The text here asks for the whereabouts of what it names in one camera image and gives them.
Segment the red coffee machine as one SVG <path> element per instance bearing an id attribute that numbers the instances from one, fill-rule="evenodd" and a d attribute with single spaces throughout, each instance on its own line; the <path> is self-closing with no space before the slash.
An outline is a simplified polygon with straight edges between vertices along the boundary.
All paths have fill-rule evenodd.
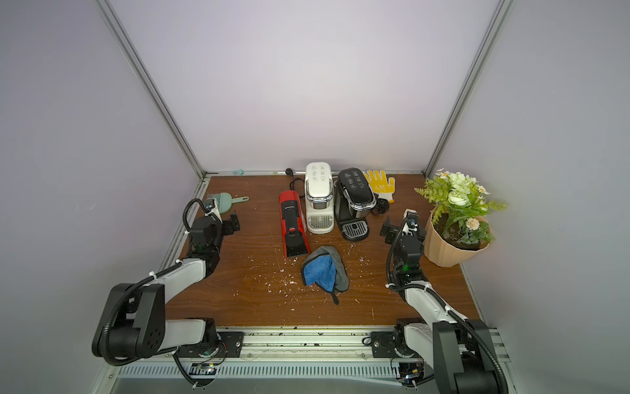
<path id="1" fill-rule="evenodd" d="M 285 256 L 293 258 L 310 254 L 300 197 L 294 190 L 286 190 L 279 195 L 279 204 L 282 220 L 282 244 Z"/>

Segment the grey blue microfiber cloth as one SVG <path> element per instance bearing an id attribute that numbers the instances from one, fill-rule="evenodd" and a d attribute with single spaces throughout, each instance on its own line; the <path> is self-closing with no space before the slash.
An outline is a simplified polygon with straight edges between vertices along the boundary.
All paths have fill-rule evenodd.
<path id="1" fill-rule="evenodd" d="M 339 305 L 338 293 L 349 290 L 349 276 L 337 249 L 321 246 L 313 251 L 302 264 L 301 276 L 306 287 L 317 285 L 328 293 L 335 305 Z"/>

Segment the white coffee machine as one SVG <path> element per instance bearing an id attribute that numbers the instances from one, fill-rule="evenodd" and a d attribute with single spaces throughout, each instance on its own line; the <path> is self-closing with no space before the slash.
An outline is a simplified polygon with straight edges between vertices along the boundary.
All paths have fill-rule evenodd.
<path id="1" fill-rule="evenodd" d="M 334 228 L 334 185 L 332 171 L 325 162 L 308 164 L 305 170 L 304 192 L 306 224 L 317 235 L 327 234 Z"/>

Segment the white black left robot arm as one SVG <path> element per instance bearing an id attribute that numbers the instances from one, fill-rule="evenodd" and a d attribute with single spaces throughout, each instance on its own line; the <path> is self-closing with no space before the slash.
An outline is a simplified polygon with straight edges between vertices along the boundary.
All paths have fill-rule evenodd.
<path id="1" fill-rule="evenodd" d="M 173 352 L 178 356 L 214 356 L 220 338 L 211 318 L 167 319 L 167 303 L 214 273 L 225 236 L 240 229 L 236 215 L 221 218 L 215 198 L 193 199 L 203 216 L 182 214 L 189 249 L 171 267 L 151 272 L 136 283 L 120 283 L 110 291 L 92 342 L 92 352 L 113 366 L 123 366 Z"/>

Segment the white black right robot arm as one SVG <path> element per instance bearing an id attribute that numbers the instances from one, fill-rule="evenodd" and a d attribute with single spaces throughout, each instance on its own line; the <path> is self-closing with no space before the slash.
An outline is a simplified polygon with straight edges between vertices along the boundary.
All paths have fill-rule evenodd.
<path id="1" fill-rule="evenodd" d="M 389 220 L 381 236 L 390 246 L 386 288 L 415 309 L 420 323 L 398 323 L 397 351 L 418 355 L 432 369 L 440 393 L 508 393 L 505 371 L 495 353 L 490 329 L 459 313 L 441 297 L 420 267 L 426 231 L 418 213 L 405 211 L 400 226 Z"/>

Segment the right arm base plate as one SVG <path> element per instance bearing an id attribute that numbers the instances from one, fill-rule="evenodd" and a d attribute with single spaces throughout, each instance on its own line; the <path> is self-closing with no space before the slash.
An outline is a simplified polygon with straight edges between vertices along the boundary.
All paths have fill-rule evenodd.
<path id="1" fill-rule="evenodd" d="M 371 332 L 368 342 L 373 358 L 418 358 L 418 354 L 409 349 L 402 339 L 393 332 Z"/>

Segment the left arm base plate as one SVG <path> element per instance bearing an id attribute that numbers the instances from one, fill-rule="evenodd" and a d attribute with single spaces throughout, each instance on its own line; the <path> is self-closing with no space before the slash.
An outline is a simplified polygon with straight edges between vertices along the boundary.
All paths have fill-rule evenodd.
<path id="1" fill-rule="evenodd" d="M 244 332 L 218 332 L 211 340 L 202 341 L 195 345 L 182 346 L 177 351 L 177 355 L 180 358 L 189 359 L 237 359 L 241 356 L 243 345 Z"/>

